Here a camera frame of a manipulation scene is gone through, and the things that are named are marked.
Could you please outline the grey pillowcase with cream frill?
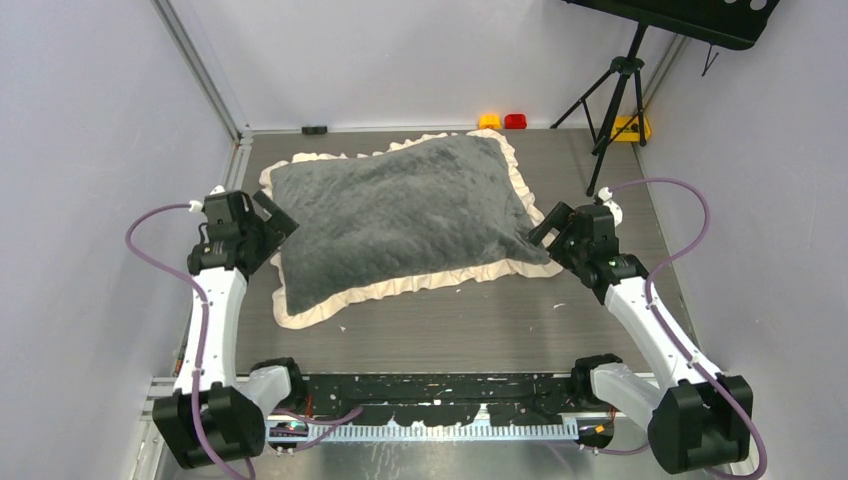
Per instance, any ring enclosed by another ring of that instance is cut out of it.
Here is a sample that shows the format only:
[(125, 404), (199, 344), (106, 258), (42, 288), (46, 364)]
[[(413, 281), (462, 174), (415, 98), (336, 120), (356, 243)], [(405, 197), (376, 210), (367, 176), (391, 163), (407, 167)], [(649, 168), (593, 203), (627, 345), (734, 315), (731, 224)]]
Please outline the grey pillowcase with cream frill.
[(281, 327), (344, 308), (504, 276), (550, 278), (550, 237), (515, 148), (492, 130), (426, 134), (353, 158), (302, 152), (265, 168), (261, 190), (298, 229), (272, 256)]

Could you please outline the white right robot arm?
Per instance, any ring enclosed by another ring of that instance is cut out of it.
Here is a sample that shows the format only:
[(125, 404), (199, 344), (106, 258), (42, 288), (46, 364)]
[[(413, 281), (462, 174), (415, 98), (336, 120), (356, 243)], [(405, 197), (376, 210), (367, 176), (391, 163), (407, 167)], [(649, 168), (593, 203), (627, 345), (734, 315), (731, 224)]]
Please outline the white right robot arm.
[(569, 393), (584, 410), (607, 404), (640, 428), (669, 474), (747, 459), (751, 433), (743, 418), (753, 391), (699, 356), (648, 282), (649, 272), (619, 249), (617, 216), (601, 204), (558, 203), (529, 234), (550, 258), (578, 277), (625, 328), (647, 360), (649, 382), (614, 354), (576, 360)]

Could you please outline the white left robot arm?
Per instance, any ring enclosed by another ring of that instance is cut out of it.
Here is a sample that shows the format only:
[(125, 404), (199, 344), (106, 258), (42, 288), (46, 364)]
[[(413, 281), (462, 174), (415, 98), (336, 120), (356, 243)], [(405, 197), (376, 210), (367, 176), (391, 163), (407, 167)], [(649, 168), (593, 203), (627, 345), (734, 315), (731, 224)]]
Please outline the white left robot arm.
[(225, 468), (258, 456), (266, 419), (277, 408), (298, 412), (307, 389), (288, 357), (262, 361), (244, 383), (237, 380), (235, 350), (248, 282), (298, 227), (261, 191), (215, 187), (188, 206), (206, 218), (179, 279), (192, 289), (189, 337), (170, 395), (155, 400), (152, 418), (184, 470)]

